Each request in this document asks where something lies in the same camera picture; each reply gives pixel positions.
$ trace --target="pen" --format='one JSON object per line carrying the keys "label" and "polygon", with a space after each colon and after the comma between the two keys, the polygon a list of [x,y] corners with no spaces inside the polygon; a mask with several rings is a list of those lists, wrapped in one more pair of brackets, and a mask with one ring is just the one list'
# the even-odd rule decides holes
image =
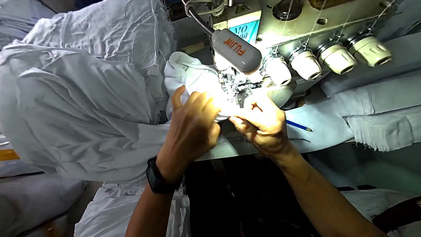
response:
{"label": "pen", "polygon": [[312,131],[313,131],[313,130],[311,130],[311,129],[310,129],[310,128],[308,128],[308,127],[304,127],[303,125],[296,124],[296,123],[291,122],[291,121],[289,121],[289,120],[287,120],[287,124],[289,124],[289,125],[291,125],[291,126],[294,126],[294,127],[297,127],[297,128],[301,128],[301,129],[306,130],[306,131],[308,131],[308,132],[312,132]]}

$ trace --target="blue label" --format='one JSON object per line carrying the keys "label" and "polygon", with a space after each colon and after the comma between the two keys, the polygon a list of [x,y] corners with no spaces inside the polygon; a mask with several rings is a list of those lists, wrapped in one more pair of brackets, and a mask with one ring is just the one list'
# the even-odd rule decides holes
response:
{"label": "blue label", "polygon": [[260,20],[249,22],[229,28],[231,32],[238,35],[248,43],[254,45],[256,43],[257,30],[259,29]]}

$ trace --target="hand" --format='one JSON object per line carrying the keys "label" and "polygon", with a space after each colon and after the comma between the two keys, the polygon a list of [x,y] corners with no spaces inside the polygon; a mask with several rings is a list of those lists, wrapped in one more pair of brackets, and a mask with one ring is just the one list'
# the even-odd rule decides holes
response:
{"label": "hand", "polygon": [[283,162],[290,159],[287,153],[295,151],[287,139],[285,112],[267,95],[248,97],[244,108],[229,120],[262,154],[271,159]]}
{"label": "hand", "polygon": [[216,145],[220,127],[214,122],[221,110],[213,97],[193,92],[184,105],[180,96],[185,86],[179,87],[171,101],[173,115],[167,138],[157,156],[157,167],[164,179],[175,182],[187,165]]}

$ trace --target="black watch strap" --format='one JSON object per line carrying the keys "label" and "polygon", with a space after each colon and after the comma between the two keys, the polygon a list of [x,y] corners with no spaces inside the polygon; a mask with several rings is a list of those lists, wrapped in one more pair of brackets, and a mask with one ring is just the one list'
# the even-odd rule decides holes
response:
{"label": "black watch strap", "polygon": [[173,193],[180,187],[182,177],[180,177],[180,179],[175,183],[166,183],[156,165],[156,159],[156,156],[149,159],[148,168],[146,169],[146,176],[148,177],[148,182],[151,186],[152,192],[159,194]]}

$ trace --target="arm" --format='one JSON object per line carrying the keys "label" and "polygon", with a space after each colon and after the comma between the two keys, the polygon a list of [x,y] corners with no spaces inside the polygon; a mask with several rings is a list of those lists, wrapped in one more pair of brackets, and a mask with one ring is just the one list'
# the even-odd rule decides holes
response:
{"label": "arm", "polygon": [[246,102],[245,108],[230,121],[283,171],[301,208],[321,236],[387,236],[365,219],[288,142],[283,111],[265,96]]}
{"label": "arm", "polygon": [[[175,183],[191,161],[216,145],[220,127],[214,122],[220,108],[207,94],[193,92],[184,105],[180,96],[185,87],[172,97],[173,115],[156,165],[165,182]],[[164,237],[167,232],[173,194],[156,194],[149,184],[142,193],[130,218],[126,237]]]}

